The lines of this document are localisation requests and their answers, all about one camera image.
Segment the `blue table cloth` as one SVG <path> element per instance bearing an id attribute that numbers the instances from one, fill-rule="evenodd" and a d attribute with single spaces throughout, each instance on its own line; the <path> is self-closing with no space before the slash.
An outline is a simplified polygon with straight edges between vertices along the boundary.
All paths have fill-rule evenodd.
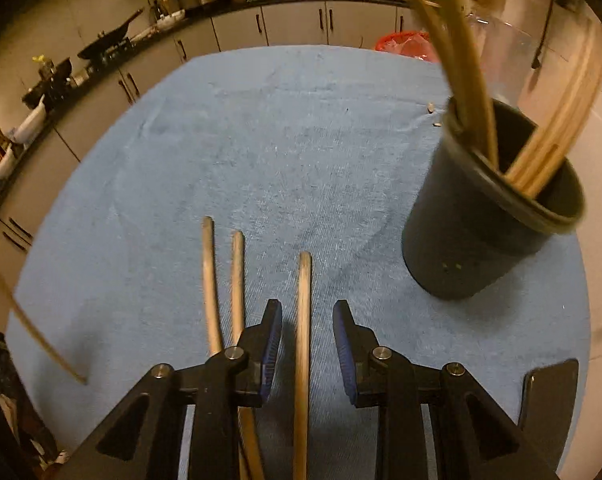
<path id="1" fill-rule="evenodd" d="M 85 384 L 16 322 L 6 339 L 36 411 L 75 450 L 152 365 L 208 358 L 201 220 L 215 224 L 220 304 L 231 234 L 246 237 L 246 311 L 284 327 L 257 413 L 266 474 L 291 475 L 298 260 L 312 256 L 309 475 L 369 479 L 377 416 L 344 392 L 333 304 L 412 362 L 457 361 L 510 415 L 523 378 L 586 363 L 578 240 L 555 236 L 472 298 L 425 292 L 401 253 L 404 222 L 441 136 L 449 90 L 432 63 L 368 50 L 268 47 L 194 58 L 148 91 L 82 159 L 36 233 L 21 307 Z"/>

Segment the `wooden chopstick five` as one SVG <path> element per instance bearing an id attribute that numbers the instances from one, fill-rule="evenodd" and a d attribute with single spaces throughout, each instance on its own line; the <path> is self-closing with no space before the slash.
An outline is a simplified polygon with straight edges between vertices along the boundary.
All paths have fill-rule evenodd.
<path id="1" fill-rule="evenodd" d="M 240 231 L 233 233 L 231 246 L 231 333 L 237 344 L 245 329 L 245 237 Z M 238 412 L 243 458 L 242 479 L 264 479 L 264 469 L 252 408 L 239 408 Z"/>

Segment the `wooden chopstick seven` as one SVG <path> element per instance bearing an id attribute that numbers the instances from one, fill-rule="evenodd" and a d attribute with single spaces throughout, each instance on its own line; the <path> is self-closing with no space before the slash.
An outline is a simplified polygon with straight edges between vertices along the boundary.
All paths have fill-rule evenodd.
<path id="1" fill-rule="evenodd" d="M 64 357 L 57 352 L 57 350 L 48 342 L 45 336 L 36 328 L 36 326 L 32 323 L 24 309 L 18 304 L 16 301 L 10 286 L 7 285 L 5 278 L 2 277 L 0 273 L 0 291 L 2 292 L 3 297 L 6 299 L 7 303 L 10 305 L 10 310 L 14 312 L 16 318 L 18 318 L 21 325 L 24 326 L 24 329 L 27 333 L 32 337 L 34 341 L 38 343 L 38 345 L 42 348 L 42 350 L 48 355 L 48 357 L 54 361 L 58 366 L 60 366 L 65 372 L 70 374 L 74 380 L 76 380 L 79 384 L 86 385 L 88 380 L 79 374 L 65 359 Z"/>

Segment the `black phone on table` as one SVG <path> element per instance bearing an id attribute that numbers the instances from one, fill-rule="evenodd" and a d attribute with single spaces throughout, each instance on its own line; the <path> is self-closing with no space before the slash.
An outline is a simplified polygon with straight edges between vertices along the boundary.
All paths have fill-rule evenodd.
<path id="1" fill-rule="evenodd" d="M 558 471 L 578 392 L 578 360 L 534 368 L 523 379 L 518 426 L 548 466 Z"/>

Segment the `wooden chopstick six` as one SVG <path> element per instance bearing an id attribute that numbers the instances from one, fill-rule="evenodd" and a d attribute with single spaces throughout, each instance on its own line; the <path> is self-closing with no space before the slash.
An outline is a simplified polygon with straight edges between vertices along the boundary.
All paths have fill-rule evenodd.
<path id="1" fill-rule="evenodd" d="M 292 478 L 307 478 L 311 366 L 312 258 L 301 252 L 295 332 L 295 416 L 293 416 Z"/>

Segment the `wooden chopstick eight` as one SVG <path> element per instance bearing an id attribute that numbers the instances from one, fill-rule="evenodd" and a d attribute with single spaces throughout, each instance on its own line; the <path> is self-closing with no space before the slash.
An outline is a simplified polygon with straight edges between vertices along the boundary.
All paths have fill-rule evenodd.
<path id="1" fill-rule="evenodd" d="M 487 94 L 479 56 L 460 0 L 439 0 L 441 18 L 452 49 L 456 77 L 454 90 L 459 119 L 469 144 L 494 167 L 498 165 L 498 147 L 493 101 Z"/>

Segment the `wooden chopstick two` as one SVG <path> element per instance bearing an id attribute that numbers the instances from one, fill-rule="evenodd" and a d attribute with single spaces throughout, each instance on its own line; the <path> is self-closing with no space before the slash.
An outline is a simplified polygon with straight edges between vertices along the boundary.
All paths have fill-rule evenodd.
<path id="1" fill-rule="evenodd" d="M 437 51 L 438 58 L 442 64 L 447 82 L 456 100 L 457 115 L 461 125 L 468 126 L 467 99 L 464 87 L 461 84 L 458 64 L 453 55 L 450 35 L 441 24 L 438 15 L 435 14 L 425 0 L 409 0 L 416 11 L 418 21 L 427 30 L 432 46 Z"/>

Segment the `red plastic basket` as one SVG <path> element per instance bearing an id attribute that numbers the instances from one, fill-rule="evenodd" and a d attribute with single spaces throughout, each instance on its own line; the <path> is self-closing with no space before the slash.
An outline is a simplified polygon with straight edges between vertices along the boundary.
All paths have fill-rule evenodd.
<path id="1" fill-rule="evenodd" d="M 392 32 L 392 34 L 380 38 L 376 42 L 374 50 L 431 63 L 439 62 L 437 51 L 432 46 L 427 32 L 416 32 L 415 30 Z"/>

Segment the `clear glass pitcher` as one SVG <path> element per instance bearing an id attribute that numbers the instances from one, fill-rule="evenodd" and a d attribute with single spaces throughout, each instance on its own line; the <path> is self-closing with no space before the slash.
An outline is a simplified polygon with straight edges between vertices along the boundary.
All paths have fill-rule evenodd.
<path id="1" fill-rule="evenodd" d="M 534 52 L 540 42 L 543 18 L 530 12 L 506 15 L 472 13 L 469 24 L 478 48 L 481 70 L 494 99 L 517 107 Z"/>

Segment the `wooden chopstick four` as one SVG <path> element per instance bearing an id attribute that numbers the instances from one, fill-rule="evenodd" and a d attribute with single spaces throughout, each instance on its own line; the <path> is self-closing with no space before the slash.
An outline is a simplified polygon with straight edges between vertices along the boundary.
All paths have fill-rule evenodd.
<path id="1" fill-rule="evenodd" d="M 217 302 L 214 222 L 209 216 L 202 219 L 202 291 L 209 351 L 211 356 L 214 356 L 223 350 L 224 344 Z"/>

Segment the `black wok pan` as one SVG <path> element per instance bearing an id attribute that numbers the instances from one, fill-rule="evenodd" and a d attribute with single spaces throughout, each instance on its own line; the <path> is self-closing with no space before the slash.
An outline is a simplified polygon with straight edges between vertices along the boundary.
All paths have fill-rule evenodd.
<path id="1" fill-rule="evenodd" d="M 100 58 L 108 49 L 120 44 L 120 42 L 126 38 L 129 25 L 135 20 L 135 18 L 141 16 L 143 12 L 144 8 L 139 8 L 120 26 L 112 29 L 110 32 L 101 34 L 95 41 L 92 42 L 92 44 L 89 44 L 78 53 L 78 58 L 84 61 L 92 61 L 95 60 L 95 58 Z"/>

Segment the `black chopstick holder cup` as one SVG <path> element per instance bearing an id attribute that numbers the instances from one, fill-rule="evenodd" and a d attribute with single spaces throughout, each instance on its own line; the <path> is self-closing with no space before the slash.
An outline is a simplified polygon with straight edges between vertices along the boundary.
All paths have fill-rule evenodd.
<path id="1" fill-rule="evenodd" d="M 572 232 L 584 214 L 581 182 L 567 160 L 535 198 L 506 181 L 505 170 L 535 125 L 502 102 L 495 102 L 494 114 L 497 167 L 462 144 L 456 102 L 447 103 L 441 139 L 402 232 L 408 272 L 444 300 L 476 295 L 552 236 Z"/>

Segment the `wooden chopstick three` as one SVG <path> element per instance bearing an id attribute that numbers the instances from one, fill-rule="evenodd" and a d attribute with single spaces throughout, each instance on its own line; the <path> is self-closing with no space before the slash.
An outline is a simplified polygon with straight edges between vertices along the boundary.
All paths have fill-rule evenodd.
<path id="1" fill-rule="evenodd" d="M 507 170 L 506 180 L 521 193 L 524 191 L 523 176 L 526 170 L 532 165 L 533 159 L 540 155 L 545 143 L 549 142 L 558 131 L 566 115 L 572 110 L 576 95 L 581 90 L 582 80 L 587 72 L 587 65 L 592 57 L 592 52 L 596 46 L 596 27 L 592 26 L 585 34 L 578 56 L 575 60 L 575 67 L 569 79 L 569 84 L 564 88 L 563 94 L 554 111 L 549 115 L 545 122 L 542 122 L 532 133 L 528 142 L 517 155 L 514 162 Z"/>

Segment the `lower kitchen cabinets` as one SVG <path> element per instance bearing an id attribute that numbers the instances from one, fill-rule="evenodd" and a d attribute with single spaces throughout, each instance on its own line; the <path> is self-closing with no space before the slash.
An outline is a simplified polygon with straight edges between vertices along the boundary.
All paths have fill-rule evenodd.
<path id="1" fill-rule="evenodd" d="M 74 169 L 145 93 L 195 58 L 229 50 L 330 44 L 371 49 L 391 32 L 417 29 L 414 12 L 387 0 L 275 0 L 200 13 L 170 35 L 129 49 L 82 84 L 34 140 L 14 148 L 0 172 L 0 273 L 16 286 L 46 214 Z"/>

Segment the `white bowl on counter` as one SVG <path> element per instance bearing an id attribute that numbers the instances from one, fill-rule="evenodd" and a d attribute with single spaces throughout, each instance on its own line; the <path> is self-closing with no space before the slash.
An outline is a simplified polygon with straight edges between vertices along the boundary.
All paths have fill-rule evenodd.
<path id="1" fill-rule="evenodd" d="M 29 144 L 41 132 L 46 122 L 46 108 L 44 96 L 40 99 L 39 104 L 31 110 L 31 113 L 26 119 L 16 128 L 12 134 L 13 144 Z"/>

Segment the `wooden chopstick one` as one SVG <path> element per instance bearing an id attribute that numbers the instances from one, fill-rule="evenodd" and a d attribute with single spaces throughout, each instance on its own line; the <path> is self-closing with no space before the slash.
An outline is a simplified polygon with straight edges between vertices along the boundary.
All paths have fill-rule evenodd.
<path id="1" fill-rule="evenodd" d="M 602 83 L 602 24 L 589 25 L 569 84 L 557 107 L 538 126 L 506 172 L 506 180 L 523 196 L 546 188 L 583 131 Z"/>

